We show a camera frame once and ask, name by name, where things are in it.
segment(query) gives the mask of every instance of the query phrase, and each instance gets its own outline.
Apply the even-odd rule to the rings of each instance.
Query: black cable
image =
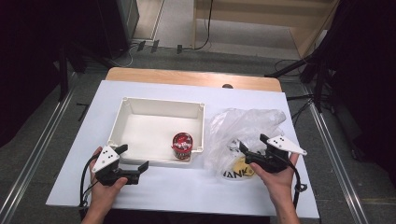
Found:
[[[132,48],[137,47],[137,46],[139,46],[139,44],[137,44],[137,43],[131,43],[131,45],[129,46],[128,50],[125,50],[124,53],[126,53],[127,51],[131,51]],[[113,61],[114,61],[114,60],[120,59],[120,58],[124,55],[124,53],[122,53],[121,55],[119,55],[119,56],[116,57],[116,58],[113,58],[113,59],[110,59],[110,60],[107,60],[107,61],[108,61],[108,62],[114,63]]]
[[[296,175],[296,184],[294,186],[294,197],[293,197],[293,204],[294,204],[294,208],[297,208],[297,203],[298,203],[298,199],[300,197],[300,192],[303,192],[306,190],[306,184],[302,184],[301,183],[301,178],[300,178],[300,174],[297,171],[297,168],[293,165],[293,163],[291,163],[290,160],[284,160],[283,158],[279,157],[278,155],[276,155],[275,153],[268,151],[272,156],[275,156],[277,159],[279,159],[280,161],[285,162],[295,173]]]
[[[301,114],[303,113],[303,111],[305,111],[312,103],[314,103],[313,99],[309,99],[308,102],[306,102],[306,103],[303,105],[303,107],[301,107],[301,108],[299,109],[299,111],[297,111],[297,113],[295,113],[295,114],[293,114],[293,115],[291,116],[291,119],[294,119],[294,118],[295,118],[295,121],[294,121],[294,123],[293,123],[293,126],[294,126],[294,127],[296,126],[297,120],[298,120],[298,118],[300,117],[300,115],[301,115]]]
[[[291,100],[299,100],[299,99],[313,99],[315,97],[314,94],[306,94],[306,95],[299,95],[299,96],[288,96],[286,97],[287,101]],[[328,101],[330,100],[331,96],[328,94],[322,94],[321,97],[324,97],[324,100]]]
[[[284,60],[277,61],[277,62],[275,63],[275,65],[274,65],[275,70],[278,72],[279,70],[277,70],[276,66],[277,66],[279,63],[283,63],[283,62],[287,62],[287,61],[297,62],[297,60],[292,60],[292,59],[290,59],[290,60],[289,60],[289,59],[284,59]],[[300,67],[297,68],[297,71],[298,71],[297,74],[285,74],[285,76],[286,76],[286,77],[297,77],[297,76],[299,76],[299,75],[301,74]]]
[[[87,173],[87,169],[90,166],[91,161],[98,159],[99,154],[96,154],[94,156],[92,156],[87,163],[85,164],[84,170],[82,171],[82,176],[81,176],[81,181],[80,181],[80,185],[79,185],[79,205],[78,207],[83,207],[84,206],[84,194],[85,192],[83,192],[84,190],[84,179],[85,179],[85,174]]]
[[[85,195],[88,192],[88,190],[92,189],[93,186],[95,186],[98,182],[99,180],[96,180],[95,183],[91,183],[90,186],[84,191],[84,193],[82,193],[82,195]]]
[[[212,8],[213,8],[213,0],[210,1],[210,9],[209,9],[209,19],[207,20],[207,38],[205,43],[199,47],[198,49],[202,49],[207,42],[209,41],[209,37],[210,37],[210,21],[212,19]]]

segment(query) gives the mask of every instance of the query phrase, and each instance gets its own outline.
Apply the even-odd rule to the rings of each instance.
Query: clear plastic bag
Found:
[[[277,109],[242,110],[229,108],[206,124],[204,167],[228,179],[246,179],[253,174],[242,158],[239,142],[250,151],[265,153],[260,134],[268,137],[283,135],[279,125],[286,119]]]

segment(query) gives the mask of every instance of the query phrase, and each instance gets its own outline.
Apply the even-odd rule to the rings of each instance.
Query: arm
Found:
[[[97,148],[93,155],[100,153],[101,147]],[[96,160],[92,161],[90,164],[90,171],[95,165]],[[96,183],[96,178],[91,172],[92,183]],[[117,195],[120,193],[121,188],[128,181],[127,178],[122,177],[114,183],[113,186],[103,186],[101,183],[96,183],[92,188],[92,197],[90,208],[88,209],[87,215],[82,220],[84,224],[97,224],[103,223],[107,212],[111,209]]]
[[[290,161],[295,165],[298,154],[291,154]],[[288,167],[286,170],[277,174],[265,172],[258,164],[250,164],[253,171],[262,179],[270,193],[271,201],[276,209],[278,223],[297,224],[300,223],[291,198],[291,181],[293,170]]]

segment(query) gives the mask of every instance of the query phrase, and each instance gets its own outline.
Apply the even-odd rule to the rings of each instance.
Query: white table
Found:
[[[289,107],[283,92],[247,91],[183,85],[102,81],[64,162],[47,205],[78,206],[79,182],[86,161],[110,135],[123,97],[205,103],[205,117],[212,118],[226,108],[280,109],[287,117],[280,128],[298,144],[292,126]],[[122,169],[135,169],[122,164]],[[304,159],[297,163],[302,182],[308,190],[301,193],[299,217],[318,218]],[[89,177],[86,176],[85,188]],[[245,181],[230,181],[211,175],[203,168],[202,157],[196,157],[191,167],[170,168],[150,166],[140,176],[138,185],[125,186],[114,208],[179,211],[192,213],[275,216],[268,191],[255,176]]]

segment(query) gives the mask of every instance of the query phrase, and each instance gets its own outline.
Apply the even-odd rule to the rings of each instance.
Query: tripod leg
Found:
[[[84,73],[87,65],[82,59],[81,55],[77,52],[75,48],[72,48],[70,44],[65,45],[66,58],[69,60],[70,65],[72,65],[75,72]]]
[[[322,94],[322,89],[324,85],[324,79],[328,75],[327,73],[329,72],[328,66],[326,62],[322,61],[320,63],[320,66],[318,68],[318,79],[317,79],[317,84],[315,85],[314,89],[314,104],[315,107],[317,108],[318,112],[321,113],[321,107],[320,107],[320,101],[321,101],[321,94]]]
[[[61,73],[61,95],[59,96],[59,102],[61,102],[69,91],[69,85],[67,80],[67,60],[64,52],[64,46],[59,50],[59,70]]]
[[[275,77],[275,78],[279,78],[285,74],[287,74],[288,72],[291,72],[294,69],[297,69],[303,65],[305,65],[306,63],[311,64],[313,63],[313,61],[315,60],[315,57],[311,55],[306,56],[305,58],[301,59],[300,61],[297,61],[295,63],[292,63],[291,65],[273,73],[273,74],[269,74],[269,75],[265,75],[265,77]]]
[[[312,78],[314,78],[314,75],[318,72],[318,63],[309,63],[306,65],[304,71],[300,75],[300,80],[303,83],[309,83],[311,82]]]
[[[76,42],[72,42],[71,45],[80,50],[82,53],[84,53],[85,55],[91,57],[92,59],[96,60],[97,62],[101,63],[102,65],[104,65],[106,68],[110,69],[112,67],[116,67],[115,64],[110,63],[108,61],[106,61],[105,59],[99,57],[98,55],[96,55],[95,53],[91,52],[90,50],[84,48],[83,46],[81,46],[79,43]]]

